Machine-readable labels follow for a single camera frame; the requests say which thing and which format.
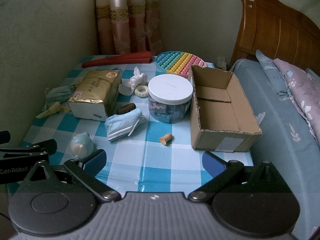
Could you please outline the pale blue round plush toy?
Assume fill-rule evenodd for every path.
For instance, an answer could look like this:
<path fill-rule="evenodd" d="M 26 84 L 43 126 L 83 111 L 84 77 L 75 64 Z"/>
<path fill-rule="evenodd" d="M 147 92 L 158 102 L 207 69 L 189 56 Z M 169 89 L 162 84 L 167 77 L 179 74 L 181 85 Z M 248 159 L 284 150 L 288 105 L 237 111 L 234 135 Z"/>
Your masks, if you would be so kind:
<path fill-rule="evenodd" d="M 87 132 L 80 133 L 73 137 L 70 143 L 71 153 L 78 159 L 84 159 L 94 151 L 94 144 Z"/>

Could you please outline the beige cloth piece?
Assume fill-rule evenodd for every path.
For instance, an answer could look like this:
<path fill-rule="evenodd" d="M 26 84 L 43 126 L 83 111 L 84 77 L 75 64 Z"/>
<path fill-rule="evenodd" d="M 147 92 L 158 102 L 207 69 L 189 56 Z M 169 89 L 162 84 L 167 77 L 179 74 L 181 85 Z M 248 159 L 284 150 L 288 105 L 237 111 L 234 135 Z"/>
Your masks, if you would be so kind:
<path fill-rule="evenodd" d="M 41 118 L 45 118 L 50 115 L 56 114 L 58 112 L 68 113 L 70 111 L 71 111 L 71 109 L 68 106 L 61 105 L 61 103 L 59 103 L 59 102 L 55 102 L 47 110 L 45 110 L 41 114 L 37 115 L 36 118 L 41 119 Z"/>

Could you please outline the grey-blue face mask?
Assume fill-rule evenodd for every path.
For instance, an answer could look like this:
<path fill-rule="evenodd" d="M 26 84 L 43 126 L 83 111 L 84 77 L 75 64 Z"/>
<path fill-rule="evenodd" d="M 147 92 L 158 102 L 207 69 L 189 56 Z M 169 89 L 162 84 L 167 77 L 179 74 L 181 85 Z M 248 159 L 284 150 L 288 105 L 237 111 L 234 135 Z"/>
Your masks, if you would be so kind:
<path fill-rule="evenodd" d="M 59 102 L 59 103 L 66 102 L 71 97 L 74 90 L 75 90 L 75 85 L 60 86 L 60 87 L 53 88 L 51 90 L 49 88 L 46 88 L 44 93 L 46 108 L 49 108 L 56 102 Z"/>

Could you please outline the light blue face mask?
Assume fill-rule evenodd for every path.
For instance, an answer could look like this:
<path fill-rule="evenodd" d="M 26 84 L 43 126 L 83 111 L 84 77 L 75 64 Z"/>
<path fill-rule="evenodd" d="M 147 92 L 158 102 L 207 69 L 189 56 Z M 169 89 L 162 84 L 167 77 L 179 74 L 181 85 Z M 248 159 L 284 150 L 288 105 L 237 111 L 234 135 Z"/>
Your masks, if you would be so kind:
<path fill-rule="evenodd" d="M 105 120 L 107 139 L 113 141 L 125 135 L 129 137 L 144 122 L 146 122 L 146 117 L 139 107 L 129 113 L 113 115 Z"/>

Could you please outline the brown fuzzy scrunchie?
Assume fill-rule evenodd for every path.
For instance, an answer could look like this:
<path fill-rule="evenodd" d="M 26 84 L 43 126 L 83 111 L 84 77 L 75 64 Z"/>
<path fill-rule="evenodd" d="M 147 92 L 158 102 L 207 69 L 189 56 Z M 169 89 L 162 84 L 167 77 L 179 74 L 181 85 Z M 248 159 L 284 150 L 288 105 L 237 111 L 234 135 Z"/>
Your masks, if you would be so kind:
<path fill-rule="evenodd" d="M 122 115 L 122 114 L 126 114 L 129 113 L 130 111 L 136 109 L 136 105 L 134 103 L 128 103 L 124 106 L 121 106 L 119 108 L 117 108 L 116 110 L 116 114 L 117 115 Z"/>

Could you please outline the orange rubber squeeze toy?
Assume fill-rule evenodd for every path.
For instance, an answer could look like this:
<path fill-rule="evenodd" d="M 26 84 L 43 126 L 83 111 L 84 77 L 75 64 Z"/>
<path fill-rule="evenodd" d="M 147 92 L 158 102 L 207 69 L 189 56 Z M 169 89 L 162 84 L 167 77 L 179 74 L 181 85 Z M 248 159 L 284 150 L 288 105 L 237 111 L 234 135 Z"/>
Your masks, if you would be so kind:
<path fill-rule="evenodd" d="M 164 136 L 159 138 L 159 142 L 165 146 L 168 143 L 168 141 L 170 141 L 171 139 L 172 139 L 172 134 L 167 133 Z"/>

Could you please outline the white cloth bunny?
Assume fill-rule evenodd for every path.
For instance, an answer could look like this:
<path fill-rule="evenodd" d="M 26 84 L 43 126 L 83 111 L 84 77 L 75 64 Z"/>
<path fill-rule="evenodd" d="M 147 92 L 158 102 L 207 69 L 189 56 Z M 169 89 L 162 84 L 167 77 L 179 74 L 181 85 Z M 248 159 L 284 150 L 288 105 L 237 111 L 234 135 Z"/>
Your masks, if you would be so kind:
<path fill-rule="evenodd" d="M 118 92 L 124 96 L 130 96 L 135 91 L 138 85 L 145 85 L 147 82 L 147 75 L 141 73 L 138 67 L 134 68 L 133 76 L 128 81 L 119 84 Z"/>

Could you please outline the blue floral bedsheet mattress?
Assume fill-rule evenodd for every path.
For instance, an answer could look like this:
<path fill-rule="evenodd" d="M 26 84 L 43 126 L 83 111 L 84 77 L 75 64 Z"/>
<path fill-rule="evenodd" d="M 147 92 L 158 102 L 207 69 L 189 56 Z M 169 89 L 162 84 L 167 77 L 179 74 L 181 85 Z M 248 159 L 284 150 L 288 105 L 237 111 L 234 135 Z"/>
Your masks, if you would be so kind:
<path fill-rule="evenodd" d="M 309 239 L 319 229 L 319 146 L 287 95 L 279 95 L 259 62 L 237 60 L 232 68 L 262 130 L 250 151 L 254 165 L 271 161 L 300 204 L 293 230 Z"/>

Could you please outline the gold tissue pack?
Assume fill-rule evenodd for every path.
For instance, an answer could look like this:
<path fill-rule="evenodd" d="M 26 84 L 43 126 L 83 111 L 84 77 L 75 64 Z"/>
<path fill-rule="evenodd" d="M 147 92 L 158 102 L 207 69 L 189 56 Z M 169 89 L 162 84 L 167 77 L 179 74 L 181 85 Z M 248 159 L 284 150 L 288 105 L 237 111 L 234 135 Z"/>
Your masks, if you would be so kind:
<path fill-rule="evenodd" d="M 112 114 L 121 84 L 118 70 L 93 70 L 86 74 L 68 100 L 76 118 L 105 121 Z"/>

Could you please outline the open cardboard box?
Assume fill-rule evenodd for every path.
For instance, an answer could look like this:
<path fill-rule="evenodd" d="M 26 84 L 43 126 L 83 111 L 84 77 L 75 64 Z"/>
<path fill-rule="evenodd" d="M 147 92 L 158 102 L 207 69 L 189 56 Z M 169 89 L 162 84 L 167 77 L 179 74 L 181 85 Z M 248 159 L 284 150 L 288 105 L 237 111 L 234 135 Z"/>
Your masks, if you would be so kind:
<path fill-rule="evenodd" d="M 195 150 L 246 152 L 262 131 L 232 72 L 191 66 L 191 146 Z"/>

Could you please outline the blue floral pillow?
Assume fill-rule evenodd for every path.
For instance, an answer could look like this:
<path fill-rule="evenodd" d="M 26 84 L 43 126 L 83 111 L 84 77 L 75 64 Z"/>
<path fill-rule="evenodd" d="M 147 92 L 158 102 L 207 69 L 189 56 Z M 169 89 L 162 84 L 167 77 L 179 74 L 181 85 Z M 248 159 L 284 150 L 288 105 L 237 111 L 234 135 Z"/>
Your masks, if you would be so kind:
<path fill-rule="evenodd" d="M 255 55 L 260 63 L 262 70 L 268 77 L 272 90 L 279 96 L 289 96 L 289 89 L 274 61 L 271 58 L 265 56 L 260 50 L 256 50 Z"/>

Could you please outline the purple floral pillow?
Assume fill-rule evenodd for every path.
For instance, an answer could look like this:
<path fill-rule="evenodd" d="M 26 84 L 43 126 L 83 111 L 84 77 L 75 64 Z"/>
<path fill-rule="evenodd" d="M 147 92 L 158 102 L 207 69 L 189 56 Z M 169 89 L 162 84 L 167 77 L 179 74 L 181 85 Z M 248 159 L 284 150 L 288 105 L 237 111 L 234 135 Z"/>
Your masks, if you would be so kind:
<path fill-rule="evenodd" d="M 319 81 L 306 71 L 283 60 L 275 59 L 274 64 L 285 79 L 293 99 L 319 144 Z"/>

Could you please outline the clear jar with white lid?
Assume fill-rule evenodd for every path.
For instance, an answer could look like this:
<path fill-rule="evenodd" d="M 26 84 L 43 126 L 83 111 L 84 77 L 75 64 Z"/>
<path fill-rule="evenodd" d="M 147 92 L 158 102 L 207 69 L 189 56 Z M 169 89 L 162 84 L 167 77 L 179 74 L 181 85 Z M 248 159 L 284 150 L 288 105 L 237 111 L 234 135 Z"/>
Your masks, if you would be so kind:
<path fill-rule="evenodd" d="M 173 124 L 184 119 L 193 96 L 193 86 L 184 77 L 161 74 L 148 83 L 148 106 L 151 116 Z"/>

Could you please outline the red folded fan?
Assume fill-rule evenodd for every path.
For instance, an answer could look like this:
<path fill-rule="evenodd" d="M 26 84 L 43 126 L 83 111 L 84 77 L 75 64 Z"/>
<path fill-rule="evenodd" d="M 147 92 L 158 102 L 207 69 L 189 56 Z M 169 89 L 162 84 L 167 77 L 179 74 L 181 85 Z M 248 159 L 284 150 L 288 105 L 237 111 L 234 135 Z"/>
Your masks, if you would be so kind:
<path fill-rule="evenodd" d="M 152 53 L 150 51 L 141 51 L 137 53 L 129 53 L 106 57 L 103 59 L 86 61 L 82 63 L 82 68 L 89 68 L 95 66 L 106 66 L 113 64 L 133 64 L 133 63 L 150 63 L 152 61 Z"/>

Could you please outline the pink gold curtain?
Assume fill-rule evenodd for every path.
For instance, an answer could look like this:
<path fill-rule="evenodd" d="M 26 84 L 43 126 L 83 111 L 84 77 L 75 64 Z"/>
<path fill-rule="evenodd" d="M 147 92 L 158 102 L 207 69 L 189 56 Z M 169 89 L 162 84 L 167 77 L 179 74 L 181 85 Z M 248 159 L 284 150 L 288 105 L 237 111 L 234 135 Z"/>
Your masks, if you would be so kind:
<path fill-rule="evenodd" d="M 101 53 L 163 52 L 159 0 L 95 0 L 95 10 Z"/>

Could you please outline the rainbow round pop-it toy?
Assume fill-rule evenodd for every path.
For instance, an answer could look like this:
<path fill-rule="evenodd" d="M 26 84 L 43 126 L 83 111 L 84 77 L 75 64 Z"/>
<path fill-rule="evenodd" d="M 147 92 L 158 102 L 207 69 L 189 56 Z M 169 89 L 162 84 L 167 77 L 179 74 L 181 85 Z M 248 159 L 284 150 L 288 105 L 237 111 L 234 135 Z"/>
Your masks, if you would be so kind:
<path fill-rule="evenodd" d="M 156 65 L 166 74 L 176 74 L 185 78 L 188 77 L 191 66 L 207 67 L 200 57 L 182 51 L 167 51 L 159 54 L 156 57 Z"/>

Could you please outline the wooden bed headboard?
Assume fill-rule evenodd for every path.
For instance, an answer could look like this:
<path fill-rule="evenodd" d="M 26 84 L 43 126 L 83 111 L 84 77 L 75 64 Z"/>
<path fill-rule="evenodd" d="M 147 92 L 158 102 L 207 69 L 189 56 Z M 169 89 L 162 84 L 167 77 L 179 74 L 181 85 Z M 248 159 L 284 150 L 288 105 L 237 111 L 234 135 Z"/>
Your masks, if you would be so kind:
<path fill-rule="evenodd" d="M 260 50 L 303 70 L 319 74 L 319 27 L 279 0 L 241 0 L 242 18 L 230 65 L 255 60 Z"/>

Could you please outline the white wall plug adapter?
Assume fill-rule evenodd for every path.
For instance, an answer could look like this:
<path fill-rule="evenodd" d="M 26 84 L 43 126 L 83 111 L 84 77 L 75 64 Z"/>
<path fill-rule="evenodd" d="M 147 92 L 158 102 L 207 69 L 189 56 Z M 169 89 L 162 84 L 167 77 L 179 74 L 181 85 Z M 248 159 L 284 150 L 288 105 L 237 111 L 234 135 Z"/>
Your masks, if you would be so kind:
<path fill-rule="evenodd" d="M 219 69 L 227 70 L 226 57 L 218 56 L 218 57 L 217 57 L 216 66 L 217 66 L 217 68 L 219 68 Z"/>

